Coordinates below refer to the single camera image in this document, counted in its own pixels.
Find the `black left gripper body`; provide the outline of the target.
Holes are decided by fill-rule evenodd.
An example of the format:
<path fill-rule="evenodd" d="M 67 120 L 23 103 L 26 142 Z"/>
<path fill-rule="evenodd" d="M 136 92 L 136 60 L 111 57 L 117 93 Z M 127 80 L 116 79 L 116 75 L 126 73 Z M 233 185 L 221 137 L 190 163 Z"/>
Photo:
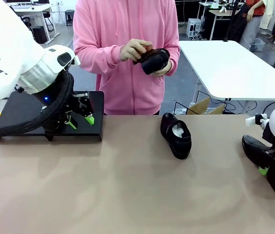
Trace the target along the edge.
<path fill-rule="evenodd" d="M 64 119 L 67 114 L 71 115 L 72 112 L 73 97 L 70 97 L 69 101 L 64 105 L 64 107 L 42 125 L 43 129 L 48 133 L 62 132 L 64 130 L 64 126 L 66 125 L 64 123 Z"/>

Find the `person's right hand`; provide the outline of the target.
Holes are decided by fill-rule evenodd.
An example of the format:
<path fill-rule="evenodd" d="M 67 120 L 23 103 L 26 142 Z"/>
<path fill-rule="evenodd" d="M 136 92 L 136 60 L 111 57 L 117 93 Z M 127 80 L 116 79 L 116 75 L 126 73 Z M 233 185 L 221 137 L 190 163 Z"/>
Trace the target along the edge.
<path fill-rule="evenodd" d="M 141 39 L 131 39 L 120 50 L 120 59 L 122 61 L 132 60 L 138 61 L 141 59 L 141 55 L 153 48 L 153 44 L 150 41 Z"/>

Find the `person's left hand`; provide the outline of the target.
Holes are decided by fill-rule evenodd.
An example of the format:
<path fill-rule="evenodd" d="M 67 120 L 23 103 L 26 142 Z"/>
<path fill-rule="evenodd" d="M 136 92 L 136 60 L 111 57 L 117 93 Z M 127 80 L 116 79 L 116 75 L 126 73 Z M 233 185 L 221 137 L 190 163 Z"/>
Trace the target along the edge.
<path fill-rule="evenodd" d="M 158 70 L 158 71 L 155 71 L 153 73 L 151 73 L 151 75 L 153 77 L 161 77 L 161 76 L 164 76 L 165 74 L 167 74 L 172 68 L 172 62 L 171 60 L 168 61 L 167 65 L 162 68 L 161 70 Z"/>

